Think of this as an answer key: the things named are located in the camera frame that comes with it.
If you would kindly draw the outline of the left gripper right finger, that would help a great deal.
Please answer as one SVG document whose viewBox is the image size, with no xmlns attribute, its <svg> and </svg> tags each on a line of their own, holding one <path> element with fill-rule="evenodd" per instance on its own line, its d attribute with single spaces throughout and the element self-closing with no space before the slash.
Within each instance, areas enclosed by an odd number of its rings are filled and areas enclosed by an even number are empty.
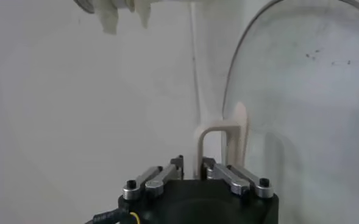
<svg viewBox="0 0 359 224">
<path fill-rule="evenodd" d="M 243 196 L 246 192 L 252 192 L 259 198 L 274 196 L 274 189 L 268 178 L 260 178 L 243 167 L 223 165 L 213 158 L 203 157 L 202 168 L 206 171 L 206 179 L 223 180 L 235 195 Z"/>
</svg>

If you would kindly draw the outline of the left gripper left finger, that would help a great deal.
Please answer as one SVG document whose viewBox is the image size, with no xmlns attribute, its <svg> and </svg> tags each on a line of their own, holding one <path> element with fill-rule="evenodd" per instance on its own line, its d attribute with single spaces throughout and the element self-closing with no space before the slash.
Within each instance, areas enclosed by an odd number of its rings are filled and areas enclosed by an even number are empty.
<svg viewBox="0 0 359 224">
<path fill-rule="evenodd" d="M 183 179 L 183 156 L 179 155 L 170 160 L 166 167 L 152 166 L 136 179 L 128 180 L 123 187 L 123 199 L 138 200 L 147 192 L 153 198 L 164 192 L 164 186 L 171 180 Z"/>
</svg>

